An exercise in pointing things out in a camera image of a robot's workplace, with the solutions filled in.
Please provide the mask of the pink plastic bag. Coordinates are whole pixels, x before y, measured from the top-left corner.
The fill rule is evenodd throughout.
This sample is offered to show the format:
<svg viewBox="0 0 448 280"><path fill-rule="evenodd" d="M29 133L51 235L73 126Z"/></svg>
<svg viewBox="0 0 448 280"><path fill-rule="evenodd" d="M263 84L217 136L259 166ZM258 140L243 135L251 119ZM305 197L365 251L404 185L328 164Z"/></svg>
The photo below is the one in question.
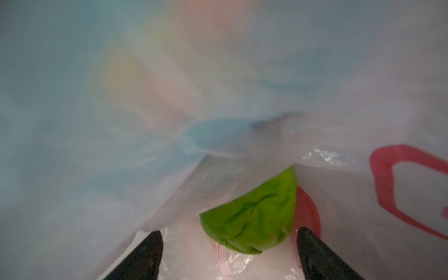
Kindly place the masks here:
<svg viewBox="0 0 448 280"><path fill-rule="evenodd" d="M261 254L200 214L294 168ZM446 1L2 1L1 278L304 280L309 228L364 280L448 277Z"/></svg>

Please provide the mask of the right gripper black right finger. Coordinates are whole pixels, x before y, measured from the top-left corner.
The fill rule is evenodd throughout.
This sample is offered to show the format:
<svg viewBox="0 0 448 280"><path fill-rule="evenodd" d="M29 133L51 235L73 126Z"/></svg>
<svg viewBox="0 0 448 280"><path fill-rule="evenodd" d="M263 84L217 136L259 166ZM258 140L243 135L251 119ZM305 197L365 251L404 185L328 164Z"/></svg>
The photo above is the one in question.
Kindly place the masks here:
<svg viewBox="0 0 448 280"><path fill-rule="evenodd" d="M298 231L297 250L306 280L364 280L307 227Z"/></svg>

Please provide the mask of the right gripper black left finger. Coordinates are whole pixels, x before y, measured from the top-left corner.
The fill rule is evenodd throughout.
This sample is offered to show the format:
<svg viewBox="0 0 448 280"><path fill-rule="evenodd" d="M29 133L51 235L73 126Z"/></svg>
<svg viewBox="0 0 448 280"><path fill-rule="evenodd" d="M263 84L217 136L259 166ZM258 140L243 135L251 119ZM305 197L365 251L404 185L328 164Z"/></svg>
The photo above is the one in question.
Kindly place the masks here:
<svg viewBox="0 0 448 280"><path fill-rule="evenodd" d="M105 280L157 280L163 256L160 231L150 233Z"/></svg>

